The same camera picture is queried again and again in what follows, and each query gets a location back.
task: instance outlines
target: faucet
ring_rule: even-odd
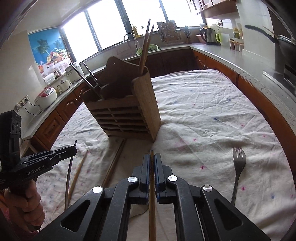
[[[139,44],[138,40],[136,40],[136,36],[135,36],[133,33],[126,33],[126,34],[123,36],[123,42],[124,42],[124,43],[126,42],[124,38],[125,38],[128,34],[131,34],[131,35],[133,36],[133,38],[134,38],[134,40],[135,40],[135,46],[136,46],[136,49],[138,50],[138,46],[140,46],[140,44]]]

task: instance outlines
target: triangular cutout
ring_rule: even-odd
[[[224,228],[229,231],[242,225],[242,221],[230,211],[219,199],[215,199],[214,203],[223,222]]]
[[[77,232],[90,203],[89,200],[85,200],[81,203],[79,207],[61,221],[61,226],[72,232]]]

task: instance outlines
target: wooden utensil holder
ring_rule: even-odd
[[[155,141],[160,128],[160,114],[148,68],[138,74],[139,66],[109,58],[98,83],[104,85],[98,99],[92,89],[81,98],[108,136],[149,139]],[[109,94],[123,98],[105,98]]]

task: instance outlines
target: metal fork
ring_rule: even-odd
[[[232,149],[232,156],[233,156],[233,163],[235,168],[235,181],[234,181],[234,188],[231,197],[231,204],[235,204],[235,198],[237,196],[237,184],[239,182],[239,176],[241,175],[245,165],[246,165],[246,154],[241,148],[233,147]]]

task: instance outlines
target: kitchen counter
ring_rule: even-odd
[[[293,132],[296,134],[296,97],[286,92],[281,86],[271,79],[263,75],[263,70],[269,73],[274,72],[266,64],[259,60],[253,59],[247,55],[244,55],[238,51],[234,51],[227,48],[221,48],[220,46],[206,45],[206,44],[190,44],[190,45],[177,45],[171,47],[162,47],[160,50],[148,53],[149,55],[157,54],[160,52],[168,52],[181,49],[192,49],[198,51],[208,57],[211,57],[218,62],[229,67],[243,78],[248,80],[253,86],[261,91],[279,110],[287,123],[290,125]],[[131,56],[126,61],[139,58],[139,56]],[[92,71],[93,74],[103,71],[105,66]],[[70,88],[62,93],[56,101],[48,107],[40,116],[36,116],[29,123],[27,131],[22,135],[23,140],[27,140],[33,137],[43,121],[49,116],[49,114],[59,105],[59,103],[68,96],[76,87],[82,83],[79,80],[75,84],[72,84]]]

